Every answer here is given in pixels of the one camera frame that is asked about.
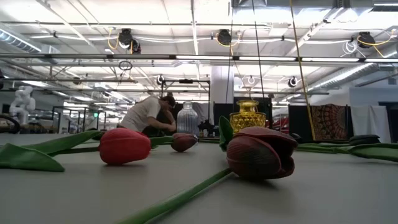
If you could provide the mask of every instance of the man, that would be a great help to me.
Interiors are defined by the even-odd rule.
[[[167,129],[173,132],[176,129],[175,120],[169,109],[173,108],[174,105],[175,99],[172,96],[165,96],[161,99],[150,96],[129,109],[121,122],[121,126],[139,132],[142,132],[147,126]],[[171,124],[161,123],[156,120],[160,110],[163,111]]]

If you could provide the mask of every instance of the gray table surface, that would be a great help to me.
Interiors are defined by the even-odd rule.
[[[57,137],[7,136],[0,144]],[[95,152],[55,159],[65,172],[0,169],[0,223],[114,223],[228,166],[216,144],[204,143],[186,153],[161,146],[120,167]],[[254,184],[229,175],[152,223],[398,223],[398,164],[306,152],[294,159],[290,177]]]

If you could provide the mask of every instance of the yellow glass vase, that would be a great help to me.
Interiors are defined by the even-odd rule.
[[[232,125],[234,134],[246,127],[266,126],[266,114],[257,112],[258,101],[239,100],[237,104],[239,105],[239,112],[229,115],[229,122]]]

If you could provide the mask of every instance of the white t-shirt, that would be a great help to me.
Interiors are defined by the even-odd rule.
[[[125,128],[141,132],[148,126],[148,117],[156,119],[159,111],[159,99],[154,96],[150,96],[130,108],[120,125]]]

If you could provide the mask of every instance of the red tulip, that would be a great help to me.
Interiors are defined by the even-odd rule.
[[[297,142],[291,136],[263,127],[244,128],[227,146],[231,170],[254,180],[287,177],[294,171],[291,157]]]
[[[198,139],[192,134],[175,133],[173,138],[172,148],[177,152],[184,152],[198,142]]]
[[[116,128],[107,131],[101,138],[99,154],[109,165],[145,159],[150,152],[150,140],[137,131]]]

